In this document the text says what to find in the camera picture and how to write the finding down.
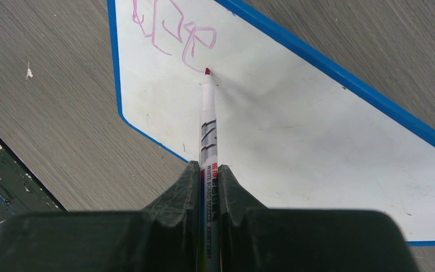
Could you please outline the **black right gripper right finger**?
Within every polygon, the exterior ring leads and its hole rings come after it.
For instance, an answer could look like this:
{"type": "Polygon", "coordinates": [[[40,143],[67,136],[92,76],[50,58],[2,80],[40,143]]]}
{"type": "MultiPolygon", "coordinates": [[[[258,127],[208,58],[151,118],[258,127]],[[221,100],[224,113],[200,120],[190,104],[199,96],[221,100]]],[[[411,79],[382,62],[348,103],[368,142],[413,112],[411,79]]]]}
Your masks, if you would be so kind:
{"type": "Polygon", "coordinates": [[[418,271],[395,222],[372,210],[270,209],[219,167],[224,271],[418,271]]]}

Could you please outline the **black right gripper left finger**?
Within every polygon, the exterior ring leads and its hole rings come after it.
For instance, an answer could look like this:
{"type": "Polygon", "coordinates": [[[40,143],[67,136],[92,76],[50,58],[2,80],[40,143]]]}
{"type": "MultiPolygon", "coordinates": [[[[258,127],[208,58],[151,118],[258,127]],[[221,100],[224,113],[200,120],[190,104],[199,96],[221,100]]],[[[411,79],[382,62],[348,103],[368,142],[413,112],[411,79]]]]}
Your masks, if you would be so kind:
{"type": "Polygon", "coordinates": [[[139,211],[34,212],[0,226],[0,271],[195,271],[199,166],[139,211]]]}

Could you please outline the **pink whiteboard marker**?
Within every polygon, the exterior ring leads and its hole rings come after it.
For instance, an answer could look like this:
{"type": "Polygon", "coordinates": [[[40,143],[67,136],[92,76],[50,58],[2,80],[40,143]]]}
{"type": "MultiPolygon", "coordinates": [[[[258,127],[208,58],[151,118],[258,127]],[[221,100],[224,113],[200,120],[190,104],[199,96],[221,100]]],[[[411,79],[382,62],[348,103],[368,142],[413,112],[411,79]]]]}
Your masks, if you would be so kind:
{"type": "Polygon", "coordinates": [[[204,71],[200,119],[200,212],[198,271],[221,271],[220,198],[215,92],[209,68],[204,71]]]}

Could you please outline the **blue framed whiteboard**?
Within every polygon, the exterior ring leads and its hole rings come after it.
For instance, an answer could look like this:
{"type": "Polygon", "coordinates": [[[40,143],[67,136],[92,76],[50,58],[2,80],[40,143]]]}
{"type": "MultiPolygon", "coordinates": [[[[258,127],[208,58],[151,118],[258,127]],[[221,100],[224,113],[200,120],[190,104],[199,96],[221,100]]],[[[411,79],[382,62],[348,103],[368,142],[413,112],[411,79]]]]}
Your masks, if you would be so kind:
{"type": "Polygon", "coordinates": [[[199,155],[204,70],[221,164],[269,207],[385,212],[435,246],[435,130],[243,1],[108,1],[118,112],[199,155]]]}

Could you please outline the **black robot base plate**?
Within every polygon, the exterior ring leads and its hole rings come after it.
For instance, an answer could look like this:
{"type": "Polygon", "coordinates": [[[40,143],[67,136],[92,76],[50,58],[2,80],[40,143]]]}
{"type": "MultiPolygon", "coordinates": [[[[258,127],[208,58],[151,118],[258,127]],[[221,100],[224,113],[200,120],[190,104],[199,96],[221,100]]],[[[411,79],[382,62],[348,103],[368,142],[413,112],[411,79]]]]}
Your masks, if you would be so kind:
{"type": "Polygon", "coordinates": [[[49,211],[66,209],[0,138],[0,222],[49,211]]]}

